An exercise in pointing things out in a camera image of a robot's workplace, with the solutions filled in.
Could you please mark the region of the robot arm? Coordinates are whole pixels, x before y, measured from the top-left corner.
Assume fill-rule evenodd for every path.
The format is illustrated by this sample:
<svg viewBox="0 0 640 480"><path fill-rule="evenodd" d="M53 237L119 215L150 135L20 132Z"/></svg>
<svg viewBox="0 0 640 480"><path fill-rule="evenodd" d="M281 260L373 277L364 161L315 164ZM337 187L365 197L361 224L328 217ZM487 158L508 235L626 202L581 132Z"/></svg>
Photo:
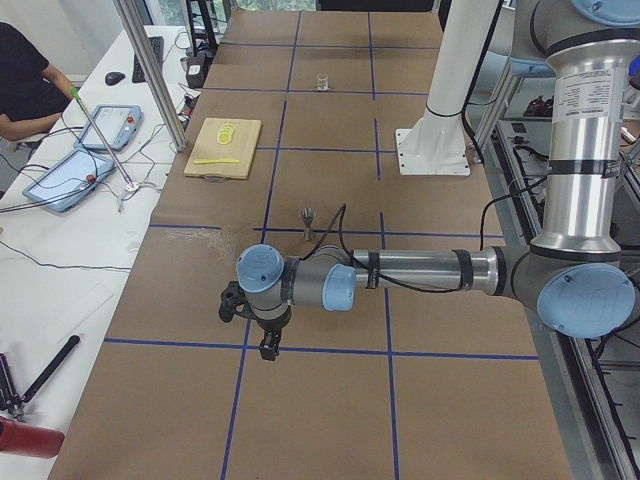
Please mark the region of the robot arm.
<svg viewBox="0 0 640 480"><path fill-rule="evenodd" d="M613 332L631 316L636 291L620 269L610 225L620 172L623 93L639 53L635 1L520 1L511 58L519 76L555 74L541 232L526 247L476 252L350 250L319 245L283 257L254 245L221 296L219 316L240 316L264 332L274 360L295 305L347 311L357 287L420 293L481 290L514 299L551 329L574 338Z"/></svg>

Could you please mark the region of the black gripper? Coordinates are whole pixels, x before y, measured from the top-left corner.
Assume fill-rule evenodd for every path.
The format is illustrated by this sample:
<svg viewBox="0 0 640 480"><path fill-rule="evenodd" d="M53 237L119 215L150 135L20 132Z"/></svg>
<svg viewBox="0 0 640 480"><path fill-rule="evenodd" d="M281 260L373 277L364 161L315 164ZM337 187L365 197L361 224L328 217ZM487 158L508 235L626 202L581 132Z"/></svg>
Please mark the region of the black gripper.
<svg viewBox="0 0 640 480"><path fill-rule="evenodd" d="M260 343L260 355L262 359L276 360L279 356L279 344L281 341L282 329L291 319L290 309L276 309L252 311L253 320L264 331L263 340Z"/></svg>

